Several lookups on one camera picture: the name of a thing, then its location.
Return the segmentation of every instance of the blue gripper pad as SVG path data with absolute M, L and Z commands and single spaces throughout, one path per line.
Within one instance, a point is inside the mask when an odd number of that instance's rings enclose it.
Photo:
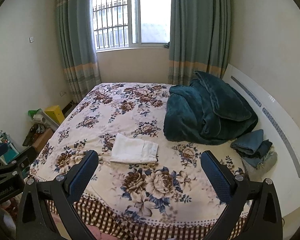
M 223 171 L 221 171 L 220 168 L 222 168 L 222 166 L 224 165 L 221 165 L 210 151 L 205 151 L 201 154 L 201 167 L 204 173 L 207 175 L 220 201 L 229 204 L 232 198 L 232 185 L 224 176 L 223 172 L 225 170 L 223 169 Z
M 87 187 L 93 173 L 98 167 L 98 153 L 93 150 L 86 152 L 85 157 L 80 163 L 71 167 L 66 175 L 65 191 L 69 194 L 68 201 L 70 203 L 79 201 L 85 188 Z

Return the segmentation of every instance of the textured blue pad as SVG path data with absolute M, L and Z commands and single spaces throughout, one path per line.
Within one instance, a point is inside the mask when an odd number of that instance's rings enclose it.
M 83 165 L 79 168 L 72 181 L 69 183 L 68 200 L 70 202 L 76 202 L 80 200 L 80 197 L 82 196 L 85 188 L 87 187 L 91 177 L 93 176 L 93 173 L 98 166 L 98 153 L 90 150 L 86 153 L 86 155 L 88 154 L 89 156 L 86 156 L 81 160 L 81 162 L 84 162 Z
M 231 186 L 207 152 L 201 154 L 201 167 L 220 201 L 229 204 L 232 198 Z

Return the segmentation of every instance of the pink fabric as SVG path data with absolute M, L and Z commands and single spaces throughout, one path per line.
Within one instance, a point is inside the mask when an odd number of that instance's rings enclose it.
M 54 213 L 51 213 L 51 215 L 55 223 L 62 223 L 58 215 Z M 86 226 L 97 240 L 119 240 L 114 236 L 102 233 L 98 227 L 90 226 L 90 225 L 86 225 Z

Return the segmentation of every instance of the dark teal blanket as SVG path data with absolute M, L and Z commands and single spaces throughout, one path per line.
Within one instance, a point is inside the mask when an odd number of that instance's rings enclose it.
M 251 132 L 258 117 L 231 86 L 197 71 L 190 86 L 170 88 L 163 132 L 169 141 L 219 145 Z

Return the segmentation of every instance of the floral pattern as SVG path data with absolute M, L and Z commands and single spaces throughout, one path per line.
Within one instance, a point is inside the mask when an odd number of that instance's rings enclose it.
M 170 85 L 103 83 L 96 86 L 54 133 L 30 167 L 29 177 L 53 180 L 95 150 L 98 167 L 83 198 L 98 200 L 118 223 L 177 228 L 212 224 L 225 208 L 200 165 L 210 150 L 232 171 L 242 174 L 230 142 L 219 146 L 170 142 L 162 132 Z M 111 163 L 117 133 L 159 144 L 157 162 Z M 96 206 L 79 205 L 98 216 Z M 242 216 L 249 211 L 245 205 Z

